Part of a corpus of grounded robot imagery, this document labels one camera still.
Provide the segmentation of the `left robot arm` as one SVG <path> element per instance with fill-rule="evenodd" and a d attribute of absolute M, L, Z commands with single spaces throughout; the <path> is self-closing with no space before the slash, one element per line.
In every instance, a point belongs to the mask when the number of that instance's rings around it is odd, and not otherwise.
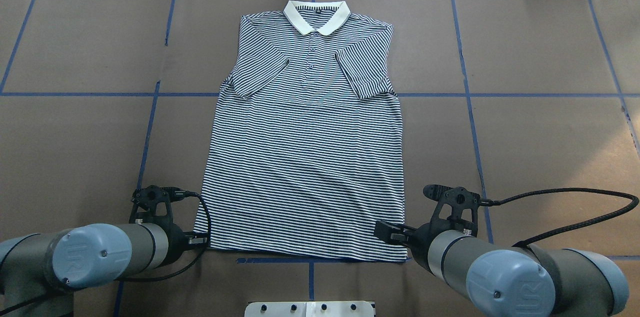
<path fill-rule="evenodd" d="M 208 235 L 155 223 L 94 223 L 1 242 L 3 317 L 71 317 L 75 292 L 167 266 Z"/>

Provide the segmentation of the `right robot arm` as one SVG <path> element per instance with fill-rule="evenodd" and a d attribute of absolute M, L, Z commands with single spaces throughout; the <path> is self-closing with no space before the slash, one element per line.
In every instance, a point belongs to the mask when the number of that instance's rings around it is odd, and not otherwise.
<path fill-rule="evenodd" d="M 502 248 L 466 230 L 432 232 L 377 221 L 375 237 L 414 260 L 487 317 L 612 317 L 626 308 L 628 280 L 610 258 L 531 244 Z"/>

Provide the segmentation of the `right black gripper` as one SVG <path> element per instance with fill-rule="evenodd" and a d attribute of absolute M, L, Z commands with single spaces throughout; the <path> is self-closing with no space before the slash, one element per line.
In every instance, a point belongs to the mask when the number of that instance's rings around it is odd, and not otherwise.
<path fill-rule="evenodd" d="M 418 228 L 402 223 L 382 220 L 375 222 L 374 236 L 391 246 L 403 246 L 410 249 L 413 259 L 419 265 L 428 265 L 428 253 L 432 242 L 445 232 L 440 222 L 425 223 Z"/>

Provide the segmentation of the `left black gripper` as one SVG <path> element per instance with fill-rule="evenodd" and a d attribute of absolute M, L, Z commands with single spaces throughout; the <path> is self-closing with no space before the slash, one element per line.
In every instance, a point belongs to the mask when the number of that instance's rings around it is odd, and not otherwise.
<path fill-rule="evenodd" d="M 210 234 L 207 232 L 185 232 L 177 225 L 166 230 L 167 253 L 165 263 L 176 262 L 185 251 L 207 249 L 210 246 Z"/>

